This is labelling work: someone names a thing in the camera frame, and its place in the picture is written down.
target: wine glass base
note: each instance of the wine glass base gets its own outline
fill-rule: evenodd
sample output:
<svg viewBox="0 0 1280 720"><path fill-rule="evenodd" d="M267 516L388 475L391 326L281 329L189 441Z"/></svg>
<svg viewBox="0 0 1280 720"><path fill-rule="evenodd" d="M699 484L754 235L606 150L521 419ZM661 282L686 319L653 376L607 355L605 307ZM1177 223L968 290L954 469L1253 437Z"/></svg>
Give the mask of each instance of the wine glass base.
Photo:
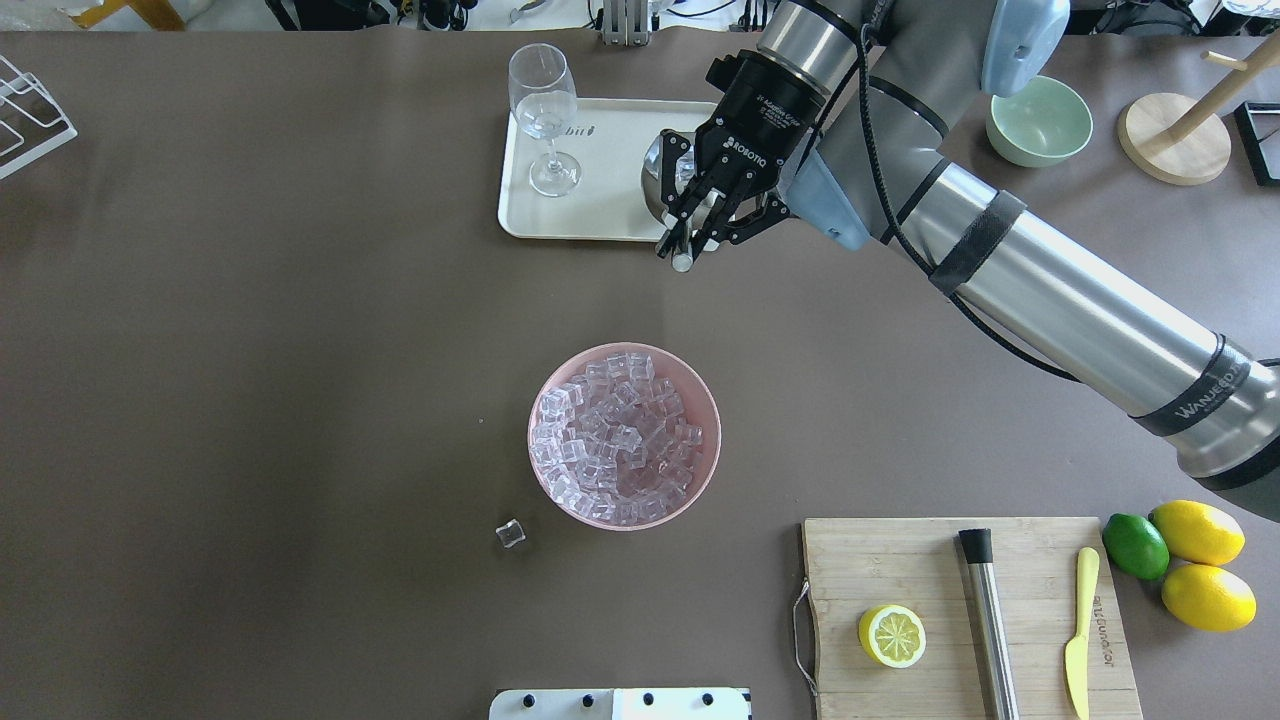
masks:
<svg viewBox="0 0 1280 720"><path fill-rule="evenodd" d="M577 161L577 158L567 152L557 152L556 159L559 161L558 169L552 169L550 152L534 160L534 164L529 167L529 183L547 197L568 195L577 187L577 181L582 177L582 164Z"/></svg>

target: cutting board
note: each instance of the cutting board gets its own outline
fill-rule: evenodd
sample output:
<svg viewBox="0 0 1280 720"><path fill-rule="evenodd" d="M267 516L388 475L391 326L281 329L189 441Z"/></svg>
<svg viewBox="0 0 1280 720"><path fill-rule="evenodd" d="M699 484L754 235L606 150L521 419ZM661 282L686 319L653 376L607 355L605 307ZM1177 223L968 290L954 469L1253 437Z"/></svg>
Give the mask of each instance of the cutting board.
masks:
<svg viewBox="0 0 1280 720"><path fill-rule="evenodd" d="M1062 647L1075 632L1075 556L1091 546L1103 561L1089 626L1089 716L1140 719L1097 518L820 518L804 523L818 720L993 717L955 542L966 528L991 528L1021 716L1075 717ZM924 657L905 670L877 665L858 642L859 616L887 602L924 623Z"/></svg>

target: white wire rack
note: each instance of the white wire rack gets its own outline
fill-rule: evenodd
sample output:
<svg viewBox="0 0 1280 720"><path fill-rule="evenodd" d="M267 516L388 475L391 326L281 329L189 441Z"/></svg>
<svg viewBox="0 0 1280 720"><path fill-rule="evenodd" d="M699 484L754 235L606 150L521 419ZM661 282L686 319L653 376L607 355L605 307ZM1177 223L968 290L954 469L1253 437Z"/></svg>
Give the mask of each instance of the white wire rack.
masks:
<svg viewBox="0 0 1280 720"><path fill-rule="evenodd" d="M36 76L0 55L0 178L73 137L76 128Z"/></svg>

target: wine glass stem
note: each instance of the wine glass stem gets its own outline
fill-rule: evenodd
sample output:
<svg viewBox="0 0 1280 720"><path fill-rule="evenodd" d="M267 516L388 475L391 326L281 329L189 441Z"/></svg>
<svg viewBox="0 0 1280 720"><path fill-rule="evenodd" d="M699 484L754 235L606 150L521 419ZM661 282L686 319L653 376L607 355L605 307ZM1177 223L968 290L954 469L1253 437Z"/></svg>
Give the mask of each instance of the wine glass stem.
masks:
<svg viewBox="0 0 1280 720"><path fill-rule="evenodd" d="M561 164L559 155L556 154L556 140L552 137L547 138L547 169L553 174L559 174Z"/></svg>

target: green bowl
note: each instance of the green bowl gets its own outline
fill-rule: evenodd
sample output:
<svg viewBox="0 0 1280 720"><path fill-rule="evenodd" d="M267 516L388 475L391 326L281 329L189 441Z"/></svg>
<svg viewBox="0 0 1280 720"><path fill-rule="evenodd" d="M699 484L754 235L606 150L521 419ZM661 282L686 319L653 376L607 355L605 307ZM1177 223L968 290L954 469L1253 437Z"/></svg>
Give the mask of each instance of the green bowl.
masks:
<svg viewBox="0 0 1280 720"><path fill-rule="evenodd" d="M1074 90L1036 76L1009 97L992 97L987 137L1002 158L1024 168L1047 168L1075 155L1093 136L1093 115Z"/></svg>

